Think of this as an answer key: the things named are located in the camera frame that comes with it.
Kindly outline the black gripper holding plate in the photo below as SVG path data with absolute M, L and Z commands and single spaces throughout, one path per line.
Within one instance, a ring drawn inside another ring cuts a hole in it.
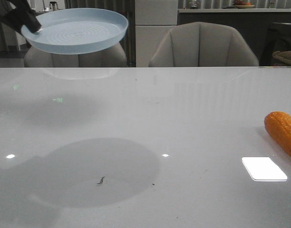
M 0 22 L 15 31 L 25 25 L 31 33 L 38 32 L 41 24 L 27 0 L 0 0 Z

